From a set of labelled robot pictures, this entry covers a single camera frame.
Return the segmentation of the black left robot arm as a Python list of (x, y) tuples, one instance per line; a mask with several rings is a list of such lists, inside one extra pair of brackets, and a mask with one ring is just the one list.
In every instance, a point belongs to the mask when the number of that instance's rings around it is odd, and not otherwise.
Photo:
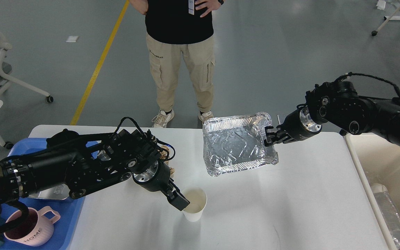
[(27, 220), (28, 208), (20, 198), (60, 184), (78, 199), (132, 177), (147, 191), (162, 192), (176, 209), (185, 209), (190, 201), (170, 177), (166, 161), (172, 157), (162, 148), (167, 143), (135, 127), (132, 133), (117, 127), (83, 135), (64, 129), (46, 139), (46, 149), (0, 160), (0, 234)]

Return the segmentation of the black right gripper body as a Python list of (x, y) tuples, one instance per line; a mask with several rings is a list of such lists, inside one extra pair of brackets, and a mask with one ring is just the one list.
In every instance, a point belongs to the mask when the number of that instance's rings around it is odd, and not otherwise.
[(308, 106), (301, 106), (287, 115), (277, 128), (279, 143), (303, 141), (319, 134), (322, 130), (321, 124), (314, 122), (311, 118)]

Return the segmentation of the person's left hand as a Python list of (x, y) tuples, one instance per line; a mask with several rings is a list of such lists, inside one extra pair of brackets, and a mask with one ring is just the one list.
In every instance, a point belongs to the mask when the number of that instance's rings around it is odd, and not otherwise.
[(200, 16), (203, 18), (212, 11), (218, 10), (224, 3), (225, 0), (195, 0), (194, 6), (195, 10), (204, 10)]

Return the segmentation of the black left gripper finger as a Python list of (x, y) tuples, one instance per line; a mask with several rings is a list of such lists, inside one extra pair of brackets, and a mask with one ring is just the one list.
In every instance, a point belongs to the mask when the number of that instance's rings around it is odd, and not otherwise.
[(180, 189), (176, 186), (173, 187), (172, 191), (168, 192), (167, 200), (179, 211), (183, 211), (190, 204), (190, 201), (184, 197), (184, 195), (180, 192)]

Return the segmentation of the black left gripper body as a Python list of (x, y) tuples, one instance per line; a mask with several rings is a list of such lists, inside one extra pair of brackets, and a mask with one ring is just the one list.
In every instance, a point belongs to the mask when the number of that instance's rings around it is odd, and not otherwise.
[(145, 172), (133, 174), (134, 182), (147, 191), (157, 192), (173, 190), (174, 184), (170, 178), (170, 167), (163, 161), (155, 161)]

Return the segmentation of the person's right hand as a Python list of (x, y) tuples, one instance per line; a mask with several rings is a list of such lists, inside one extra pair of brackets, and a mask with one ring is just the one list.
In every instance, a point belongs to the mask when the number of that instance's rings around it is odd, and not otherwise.
[(149, 9), (149, 3), (147, 0), (129, 0), (129, 2), (140, 14), (147, 14)]

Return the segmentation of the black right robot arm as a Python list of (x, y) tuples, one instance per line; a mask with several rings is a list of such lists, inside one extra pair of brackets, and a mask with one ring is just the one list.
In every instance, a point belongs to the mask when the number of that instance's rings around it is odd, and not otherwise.
[(392, 84), (397, 97), (392, 99), (358, 95), (352, 82), (354, 73), (346, 73), (332, 82), (316, 84), (305, 93), (305, 103), (297, 106), (277, 127), (265, 127), (265, 146), (303, 141), (321, 131), (330, 122), (341, 135), (374, 133), (400, 146), (400, 89)]

